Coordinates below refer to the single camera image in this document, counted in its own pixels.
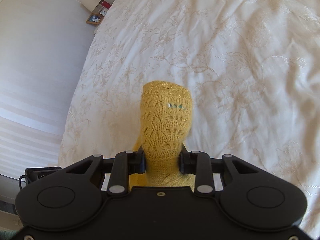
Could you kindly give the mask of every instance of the wooden picture frame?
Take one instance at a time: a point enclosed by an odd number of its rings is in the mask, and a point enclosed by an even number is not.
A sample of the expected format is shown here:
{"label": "wooden picture frame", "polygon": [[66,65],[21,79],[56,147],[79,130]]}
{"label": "wooden picture frame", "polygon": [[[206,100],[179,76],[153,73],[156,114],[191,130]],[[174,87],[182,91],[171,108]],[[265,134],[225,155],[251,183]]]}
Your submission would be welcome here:
{"label": "wooden picture frame", "polygon": [[99,13],[92,13],[92,14],[90,14],[86,23],[98,25],[102,21],[102,19],[103,19],[103,15],[101,15]]}

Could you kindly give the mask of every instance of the red object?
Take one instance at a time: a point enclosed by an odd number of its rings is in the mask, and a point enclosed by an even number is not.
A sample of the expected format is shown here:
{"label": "red object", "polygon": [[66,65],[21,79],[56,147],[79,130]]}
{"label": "red object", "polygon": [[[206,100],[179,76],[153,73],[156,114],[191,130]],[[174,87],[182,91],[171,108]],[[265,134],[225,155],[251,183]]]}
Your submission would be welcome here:
{"label": "red object", "polygon": [[101,4],[103,7],[106,7],[107,9],[110,9],[110,7],[111,7],[111,4],[107,3],[106,1],[102,1],[100,4]]}

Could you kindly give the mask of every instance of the sock cuff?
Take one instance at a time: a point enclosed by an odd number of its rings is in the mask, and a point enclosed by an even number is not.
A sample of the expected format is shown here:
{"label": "sock cuff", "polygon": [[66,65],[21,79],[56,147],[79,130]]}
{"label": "sock cuff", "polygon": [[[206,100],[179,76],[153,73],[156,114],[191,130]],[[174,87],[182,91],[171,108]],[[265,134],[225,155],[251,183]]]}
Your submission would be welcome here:
{"label": "sock cuff", "polygon": [[152,81],[145,84],[143,86],[142,97],[162,93],[191,100],[191,95],[188,89],[166,81]]}

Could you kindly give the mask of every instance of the white lampshade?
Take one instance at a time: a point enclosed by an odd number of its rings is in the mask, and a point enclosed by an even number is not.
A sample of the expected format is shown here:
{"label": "white lampshade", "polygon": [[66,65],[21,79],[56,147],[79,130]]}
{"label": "white lampshade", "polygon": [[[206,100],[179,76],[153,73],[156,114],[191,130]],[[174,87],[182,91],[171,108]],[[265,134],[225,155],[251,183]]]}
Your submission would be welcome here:
{"label": "white lampshade", "polygon": [[92,12],[100,1],[101,0],[81,0],[81,3]]}

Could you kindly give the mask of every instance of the bedspread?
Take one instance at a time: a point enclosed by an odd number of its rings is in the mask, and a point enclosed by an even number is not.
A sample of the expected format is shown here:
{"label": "bedspread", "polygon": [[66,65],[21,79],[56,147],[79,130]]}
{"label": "bedspread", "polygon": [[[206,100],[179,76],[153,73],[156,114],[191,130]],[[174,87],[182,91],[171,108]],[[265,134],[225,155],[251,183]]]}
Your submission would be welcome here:
{"label": "bedspread", "polygon": [[129,150],[142,86],[187,87],[190,150],[236,155],[304,191],[320,232],[320,0],[116,0],[92,42],[60,165]]}

